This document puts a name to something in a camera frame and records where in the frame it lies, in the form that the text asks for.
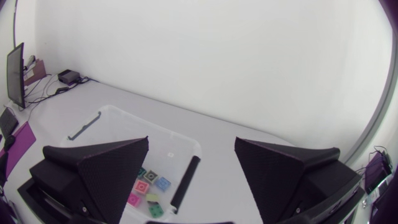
green cube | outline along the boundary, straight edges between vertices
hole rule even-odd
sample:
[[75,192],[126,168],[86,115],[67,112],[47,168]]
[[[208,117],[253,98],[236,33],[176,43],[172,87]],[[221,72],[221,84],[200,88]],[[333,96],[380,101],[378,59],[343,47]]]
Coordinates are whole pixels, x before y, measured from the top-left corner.
[[140,168],[138,171],[138,178],[141,178],[147,171],[144,168]]
[[163,209],[159,204],[149,207],[149,212],[153,218],[159,218],[163,215]]

blue cube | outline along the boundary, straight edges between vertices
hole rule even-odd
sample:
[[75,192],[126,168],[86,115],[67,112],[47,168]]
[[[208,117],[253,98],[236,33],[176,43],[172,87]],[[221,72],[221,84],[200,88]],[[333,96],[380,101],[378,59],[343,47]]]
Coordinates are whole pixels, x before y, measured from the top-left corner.
[[155,185],[162,190],[163,192],[165,192],[168,187],[170,187],[172,183],[170,183],[170,181],[168,181],[166,178],[161,177],[159,180],[156,181]]

white table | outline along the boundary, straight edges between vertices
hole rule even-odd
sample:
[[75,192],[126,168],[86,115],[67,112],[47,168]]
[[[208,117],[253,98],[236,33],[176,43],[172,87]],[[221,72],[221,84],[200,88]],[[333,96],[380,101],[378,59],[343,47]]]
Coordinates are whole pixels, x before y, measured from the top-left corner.
[[[40,83],[34,90],[34,94],[28,97],[29,101],[41,96],[42,92],[39,90],[43,89],[49,78]],[[54,83],[49,93],[55,92],[59,86],[59,82]],[[43,101],[32,112],[29,124],[37,140],[15,166],[4,188],[8,199],[16,204],[26,223],[40,222],[26,206],[17,189],[30,178],[29,169],[44,158],[43,146],[59,146],[63,137],[104,105],[114,105],[142,119],[196,139],[200,143],[201,162],[178,215],[173,221],[262,223],[234,152],[235,137],[285,145],[291,145],[290,143],[261,131],[211,118],[94,81]],[[9,103],[8,106],[15,111],[20,124],[27,120],[33,108],[31,106],[19,112],[16,105]],[[121,223],[129,223],[129,220],[122,217]]]

cable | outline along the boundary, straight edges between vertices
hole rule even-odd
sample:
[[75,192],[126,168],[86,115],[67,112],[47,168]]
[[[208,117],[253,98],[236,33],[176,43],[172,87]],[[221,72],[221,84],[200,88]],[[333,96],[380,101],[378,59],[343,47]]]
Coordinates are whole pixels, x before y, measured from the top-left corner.
[[47,90],[45,91],[45,94],[47,94],[47,96],[49,96],[49,88],[50,88],[50,86],[51,86],[53,83],[55,83],[56,81],[58,81],[58,80],[54,80],[54,82],[52,82],[52,83],[49,85],[49,87],[47,88]]
[[[50,83],[50,81],[52,80],[52,78],[53,77],[51,77],[50,79],[49,79],[49,81],[45,84],[45,86],[44,86],[44,88],[43,88],[43,92],[42,92],[42,96],[41,97],[39,97],[39,98],[36,98],[35,100],[37,100],[37,99],[41,99],[41,98],[43,98],[43,95],[44,95],[44,90],[45,90],[45,88],[47,87],[47,85]],[[31,111],[30,111],[30,113],[29,113],[29,117],[28,117],[28,119],[27,119],[27,121],[29,121],[30,120],[30,116],[32,116],[32,112],[33,112],[33,110],[39,105],[40,103],[37,103],[32,109],[31,109]]]
[[367,169],[367,168],[370,168],[370,167],[372,167],[372,166],[378,165],[378,164],[379,164],[378,162],[380,162],[380,161],[385,161],[385,159],[384,159],[383,157],[380,157],[380,159],[375,160],[375,161],[372,162],[371,164],[368,164],[366,167],[362,167],[362,168],[356,170],[355,172],[358,172],[358,171],[360,171],[360,170]]
[[12,37],[14,39],[14,48],[17,47],[16,41],[15,41],[15,20],[16,20],[16,17],[17,17],[17,5],[18,5],[18,0],[15,1],[14,21],[12,22]]
[[374,153],[377,153],[377,152],[381,154],[380,151],[374,151],[374,152],[369,153],[369,155],[368,155],[368,163],[371,161],[371,154],[374,154]]
[[33,87],[33,89],[32,89],[28,94],[26,94],[25,97],[28,97],[28,96],[33,92],[33,90],[37,87],[37,85],[38,85],[45,77],[47,77],[47,75],[50,75],[50,74],[45,74],[45,76],[44,76],[43,78],[41,78],[41,79],[39,80],[38,83],[36,83],[35,87]]
[[387,151],[387,149],[386,149],[384,146],[373,146],[374,150],[377,150],[377,149],[376,149],[377,147],[383,148],[383,149],[386,151],[386,153],[388,154],[388,151]]
[[45,100],[47,100],[47,99],[49,99],[49,98],[51,98],[51,97],[53,97],[53,96],[57,96],[57,95],[59,95],[59,94],[65,93],[65,92],[67,92],[67,91],[69,91],[69,90],[75,88],[76,86],[78,86],[78,85],[80,85],[80,84],[84,84],[84,83],[86,83],[86,82],[88,82],[88,81],[90,81],[90,80],[91,80],[91,79],[88,78],[88,77],[79,78],[79,79],[77,79],[77,80],[75,81],[75,85],[74,85],[74,86],[72,86],[72,87],[58,88],[57,91],[56,91],[54,94],[52,94],[52,95],[49,95],[49,94],[47,93],[47,91],[46,91],[47,97],[41,97],[41,98],[42,98],[41,100],[36,101],[36,100],[38,100],[38,99],[35,99],[34,101],[29,102],[29,103],[33,103],[33,104],[41,103],[41,102],[43,102],[43,101],[45,101]]

pink cube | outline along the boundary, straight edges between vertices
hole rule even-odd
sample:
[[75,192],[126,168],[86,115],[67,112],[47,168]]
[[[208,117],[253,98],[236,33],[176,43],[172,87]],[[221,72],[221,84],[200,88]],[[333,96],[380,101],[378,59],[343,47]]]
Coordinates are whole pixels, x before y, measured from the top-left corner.
[[136,185],[134,186],[134,190],[140,194],[146,194],[149,189],[149,184],[144,181],[137,180]]
[[130,196],[129,196],[129,199],[127,200],[127,202],[134,207],[138,207],[138,205],[141,202],[141,198],[133,193],[130,193]]

